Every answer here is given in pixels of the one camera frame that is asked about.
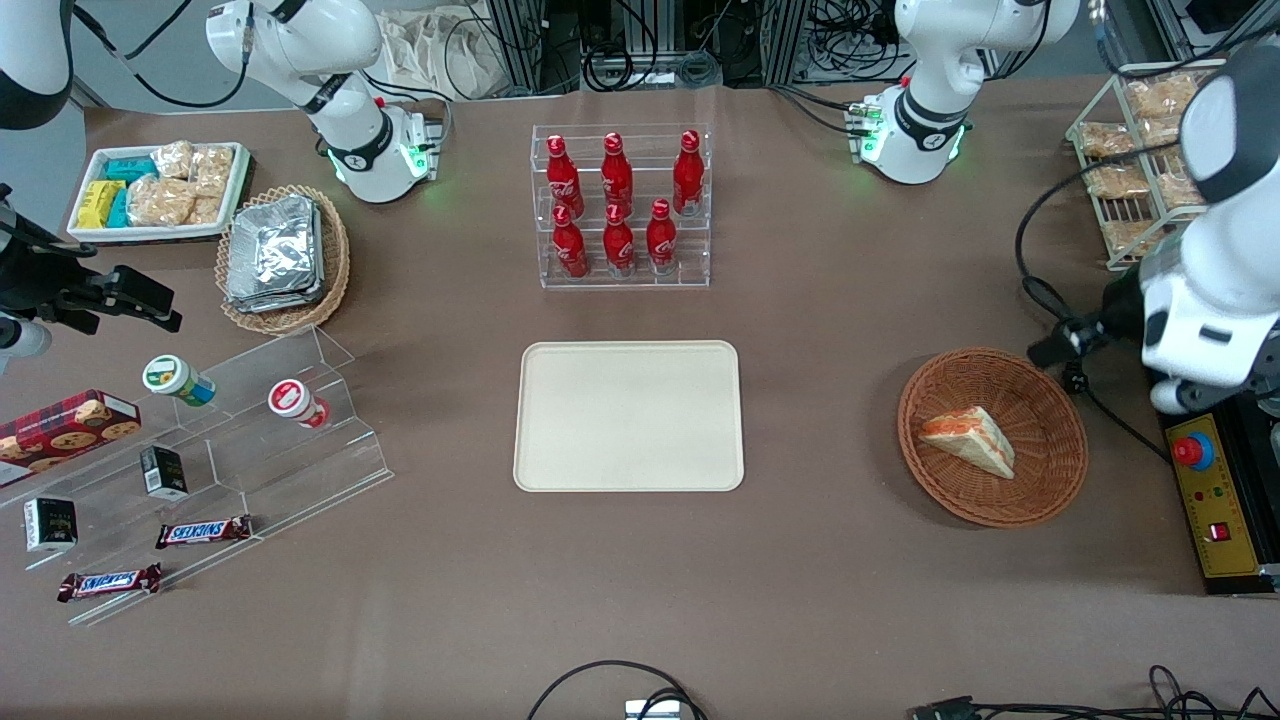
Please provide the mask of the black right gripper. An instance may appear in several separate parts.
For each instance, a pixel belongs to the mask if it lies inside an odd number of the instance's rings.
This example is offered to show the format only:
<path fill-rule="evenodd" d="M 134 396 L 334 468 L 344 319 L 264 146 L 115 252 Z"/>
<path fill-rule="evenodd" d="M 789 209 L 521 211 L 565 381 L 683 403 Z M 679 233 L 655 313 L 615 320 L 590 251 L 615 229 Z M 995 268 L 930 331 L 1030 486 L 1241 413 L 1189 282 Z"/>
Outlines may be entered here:
<path fill-rule="evenodd" d="M 97 249 L 68 243 L 28 220 L 10 204 L 12 187 L 1 186 L 3 310 L 27 319 L 61 324 L 96 334 L 100 318 L 133 316 L 177 333 L 183 316 L 173 306 L 175 292 L 142 272 L 116 265 L 100 275 L 81 261 Z"/>

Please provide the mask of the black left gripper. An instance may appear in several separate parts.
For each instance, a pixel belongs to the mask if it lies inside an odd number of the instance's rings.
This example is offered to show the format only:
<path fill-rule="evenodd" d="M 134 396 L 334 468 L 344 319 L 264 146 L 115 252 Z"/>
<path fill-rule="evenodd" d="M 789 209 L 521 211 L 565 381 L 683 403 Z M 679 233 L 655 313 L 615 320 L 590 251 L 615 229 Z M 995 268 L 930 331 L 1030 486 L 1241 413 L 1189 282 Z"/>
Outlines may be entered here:
<path fill-rule="evenodd" d="M 1064 336 L 1048 336 L 1027 348 L 1028 360 L 1038 368 L 1052 368 L 1079 360 L 1079 347 L 1102 347 L 1107 341 L 1140 347 L 1146 333 L 1144 299 L 1139 274 L 1114 277 L 1103 288 L 1097 316 L 1071 316 L 1064 322 Z"/>

